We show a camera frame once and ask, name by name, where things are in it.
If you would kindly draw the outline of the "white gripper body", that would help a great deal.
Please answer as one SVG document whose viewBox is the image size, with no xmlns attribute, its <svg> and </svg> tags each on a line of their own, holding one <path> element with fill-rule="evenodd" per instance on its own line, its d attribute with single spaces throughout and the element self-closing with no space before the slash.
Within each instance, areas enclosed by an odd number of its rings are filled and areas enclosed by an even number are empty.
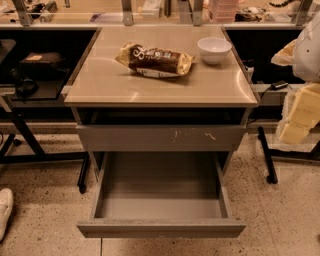
<svg viewBox="0 0 320 256">
<path fill-rule="evenodd" d="M 320 122 L 320 84 L 308 83 L 285 96 L 276 136 L 286 144 L 300 144 Z"/>
</svg>

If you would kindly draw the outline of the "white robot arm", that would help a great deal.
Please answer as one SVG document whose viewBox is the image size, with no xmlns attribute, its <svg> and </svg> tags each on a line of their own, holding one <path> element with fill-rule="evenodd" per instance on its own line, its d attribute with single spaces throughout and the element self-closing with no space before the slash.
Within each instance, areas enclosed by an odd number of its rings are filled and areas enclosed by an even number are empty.
<svg viewBox="0 0 320 256">
<path fill-rule="evenodd" d="M 281 142 L 299 144 L 320 122 L 320 12 L 271 62 L 291 66 L 294 76 L 306 82 L 288 94 L 277 130 Z"/>
</svg>

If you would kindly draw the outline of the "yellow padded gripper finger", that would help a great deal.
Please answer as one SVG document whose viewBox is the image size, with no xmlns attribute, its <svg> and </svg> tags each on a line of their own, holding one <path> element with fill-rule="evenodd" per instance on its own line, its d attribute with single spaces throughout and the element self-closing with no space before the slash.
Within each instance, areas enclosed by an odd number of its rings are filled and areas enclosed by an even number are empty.
<svg viewBox="0 0 320 256">
<path fill-rule="evenodd" d="M 278 66 L 292 66 L 294 63 L 294 50 L 296 42 L 297 40 L 294 39 L 284 46 L 271 58 L 271 63 Z"/>
</svg>

